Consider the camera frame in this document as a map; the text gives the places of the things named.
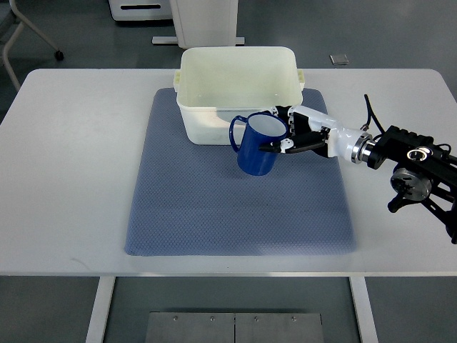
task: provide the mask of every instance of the black cable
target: black cable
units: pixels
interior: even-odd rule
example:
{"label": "black cable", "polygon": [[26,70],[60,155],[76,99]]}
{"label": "black cable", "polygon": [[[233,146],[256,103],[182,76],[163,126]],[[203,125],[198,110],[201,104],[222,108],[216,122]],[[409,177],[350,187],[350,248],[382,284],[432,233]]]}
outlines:
{"label": "black cable", "polygon": [[447,147],[447,148],[448,148],[448,151],[447,151],[447,152],[448,152],[448,154],[450,154],[450,153],[451,153],[452,147],[451,147],[449,144],[447,144],[447,143],[443,143],[443,144],[438,144],[437,146],[438,146],[438,147],[440,147],[440,148],[441,148],[442,146],[445,146],[445,147]]}
{"label": "black cable", "polygon": [[367,95],[367,94],[364,94],[363,97],[365,98],[366,108],[367,108],[367,110],[368,110],[368,121],[367,121],[367,124],[369,124],[371,118],[373,118],[373,121],[375,122],[375,124],[376,124],[376,126],[378,127],[379,131],[380,131],[382,134],[386,133],[386,130],[384,130],[384,128],[382,127],[382,125],[381,125],[381,123],[379,122],[378,118],[377,118],[376,115],[374,114],[373,109],[371,108],[371,104],[370,104],[370,100],[368,99],[368,95]]}

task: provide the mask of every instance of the robotic arm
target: robotic arm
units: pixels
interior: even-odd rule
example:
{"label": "robotic arm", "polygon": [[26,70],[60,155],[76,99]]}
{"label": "robotic arm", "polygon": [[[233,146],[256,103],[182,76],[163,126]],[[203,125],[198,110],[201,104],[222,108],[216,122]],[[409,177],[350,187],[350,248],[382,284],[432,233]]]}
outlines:
{"label": "robotic arm", "polygon": [[[395,161],[391,186],[397,196],[389,202],[389,211],[395,213],[406,205],[421,203],[445,224],[451,242],[457,244],[457,158],[450,155],[451,147],[435,145],[430,136],[395,126],[384,130],[366,95],[365,99],[368,121],[360,129],[347,129],[338,120],[308,107],[277,106],[271,112],[288,124],[289,135],[259,149],[283,154],[313,150],[324,157],[365,162],[372,169],[379,168],[386,159]],[[381,132],[375,138],[366,132],[371,119]],[[450,202],[451,209],[440,208],[430,199],[432,194]]]}

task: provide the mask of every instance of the white plastic bin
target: white plastic bin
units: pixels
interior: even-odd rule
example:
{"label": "white plastic bin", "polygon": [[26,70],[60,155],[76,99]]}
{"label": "white plastic bin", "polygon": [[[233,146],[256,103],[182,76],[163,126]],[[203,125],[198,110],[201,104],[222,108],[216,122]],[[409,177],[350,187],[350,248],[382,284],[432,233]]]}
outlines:
{"label": "white plastic bin", "polygon": [[169,0],[109,0],[111,15],[116,21],[171,19]]}
{"label": "white plastic bin", "polygon": [[238,0],[170,0],[181,48],[235,46]]}
{"label": "white plastic bin", "polygon": [[[273,106],[301,104],[304,77],[292,50],[279,46],[192,48],[175,73],[176,101],[195,144],[229,145],[229,125]],[[233,130],[239,143],[244,126]]]}

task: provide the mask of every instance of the table leg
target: table leg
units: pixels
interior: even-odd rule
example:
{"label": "table leg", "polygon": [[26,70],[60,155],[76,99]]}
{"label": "table leg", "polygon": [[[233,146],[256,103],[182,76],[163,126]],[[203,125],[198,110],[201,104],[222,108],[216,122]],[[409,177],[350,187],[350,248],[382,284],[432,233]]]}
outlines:
{"label": "table leg", "polygon": [[116,277],[100,277],[86,343],[103,343]]}
{"label": "table leg", "polygon": [[358,332],[362,343],[378,343],[370,299],[364,277],[349,277],[352,299],[356,309]]}
{"label": "table leg", "polygon": [[[152,37],[152,44],[155,45],[177,45],[178,37],[176,36],[154,36]],[[236,37],[235,45],[244,45],[244,37]]]}

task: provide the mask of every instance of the gray floor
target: gray floor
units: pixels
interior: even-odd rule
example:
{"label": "gray floor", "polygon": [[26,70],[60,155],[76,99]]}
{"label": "gray floor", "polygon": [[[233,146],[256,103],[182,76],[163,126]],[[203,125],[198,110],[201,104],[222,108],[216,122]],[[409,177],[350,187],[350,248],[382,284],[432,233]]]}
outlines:
{"label": "gray floor", "polygon": [[[19,0],[18,6],[65,53],[62,62],[55,61],[53,51],[25,29],[10,53],[20,81],[39,68],[179,67],[180,48],[151,45],[152,36],[174,35],[170,21],[119,24],[106,0]],[[456,97],[456,14],[455,0],[239,0],[238,35],[249,46],[291,48],[302,68],[333,68],[328,55],[347,54],[350,64],[341,68],[435,69]],[[0,118],[15,94],[0,68]],[[84,342],[86,302],[94,298],[95,284],[96,279],[0,278],[0,342]],[[455,341],[456,278],[370,278],[367,285],[380,342]],[[276,296],[275,305],[265,306],[279,306],[281,290]],[[122,309],[122,299],[115,293],[113,311]],[[110,339],[122,312],[111,315]]]}

